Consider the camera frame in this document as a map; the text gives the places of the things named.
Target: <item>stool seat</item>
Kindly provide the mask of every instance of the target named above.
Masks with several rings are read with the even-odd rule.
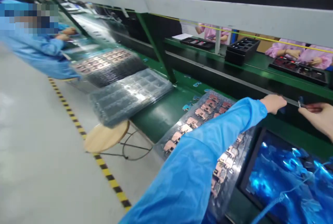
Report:
[[[113,128],[98,124],[87,134],[84,149],[90,153],[100,153],[121,141],[129,128],[129,121],[123,121]]]

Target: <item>human hand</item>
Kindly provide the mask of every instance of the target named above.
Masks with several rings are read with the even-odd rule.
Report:
[[[260,100],[266,107],[268,113],[276,115],[280,108],[287,105],[287,101],[282,97],[275,94],[265,96]]]
[[[65,35],[65,34],[58,34],[55,38],[59,39],[59,40],[63,40],[65,42],[67,42],[67,41],[70,40],[70,38],[68,37],[68,35]]]
[[[311,66],[315,66],[318,64],[321,64],[323,62],[323,60],[320,57],[315,57],[311,62],[309,62],[308,64]]]
[[[299,55],[301,54],[301,51],[300,50],[287,49],[287,50],[285,50],[285,53],[292,56],[293,58],[298,59]]]
[[[328,103],[314,103],[299,108],[307,120],[333,142],[333,106]]]
[[[74,27],[68,27],[62,31],[62,34],[66,35],[75,35],[77,34],[76,29]]]

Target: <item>factory worker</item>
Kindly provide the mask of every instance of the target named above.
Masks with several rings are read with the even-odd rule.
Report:
[[[209,222],[205,216],[216,161],[237,136],[287,102],[278,95],[244,98],[224,114],[184,134],[155,180],[120,223]],[[314,127],[333,140],[333,107],[326,103],[299,108]]]
[[[308,46],[306,43],[297,42],[288,39],[280,39],[280,42],[292,43],[301,46]],[[322,47],[318,45],[309,45],[311,48],[328,50],[332,51],[333,49]],[[305,49],[302,47],[297,47],[285,43],[273,43],[272,47],[270,47],[266,52],[266,55],[276,58],[279,56],[284,56],[288,59],[292,59],[297,62],[301,62],[304,65],[310,65],[314,68],[318,69],[327,69],[332,63],[333,53],[322,52],[319,50]]]
[[[204,38],[210,41],[215,42],[216,41],[216,30],[212,28],[218,28],[218,26],[215,26],[213,24],[204,24],[204,23],[199,23],[197,27],[195,27],[195,30],[197,31],[198,34],[205,33]],[[230,35],[230,32],[232,29],[222,27],[222,30],[227,30],[227,31],[221,31],[221,44],[228,44],[228,37]]]
[[[79,75],[69,67],[61,49],[70,38],[54,34],[49,17],[42,16],[35,4],[1,4],[0,40],[24,62],[47,76],[69,79]]]

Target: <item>safety floor marking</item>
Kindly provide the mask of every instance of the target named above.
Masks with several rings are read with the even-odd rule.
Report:
[[[49,79],[49,82],[51,83],[51,86],[53,87],[55,93],[59,97],[59,100],[62,102],[62,105],[66,109],[67,114],[69,115],[70,119],[72,120],[72,122],[76,126],[78,132],[80,133],[82,139],[85,140],[86,137],[87,137],[87,133],[85,132],[81,123],[79,122],[79,120],[75,116],[74,112],[72,111],[71,107],[69,106],[68,102],[66,101],[66,99],[64,98],[62,93],[60,92],[60,90],[59,90],[58,86],[56,85],[54,79],[52,79],[50,77],[48,79]],[[120,201],[122,206],[125,208],[125,211],[127,212],[128,210],[130,210],[132,205],[129,202],[128,198],[126,197],[124,191],[119,186],[118,182],[116,181],[116,179],[112,175],[111,171],[109,170],[109,168],[106,165],[103,158],[99,154],[93,154],[93,156],[94,156],[97,164],[101,168],[105,178],[108,180],[110,187],[115,191],[118,200]]]

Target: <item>gray floor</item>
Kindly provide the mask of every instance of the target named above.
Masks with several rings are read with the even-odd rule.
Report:
[[[0,51],[0,223],[117,223],[124,209],[92,155],[84,152],[47,77],[3,47]],[[57,85],[89,132],[98,121],[86,95],[62,81]],[[139,133],[133,143],[149,146]],[[102,157],[132,204],[161,166],[154,152],[139,161]]]

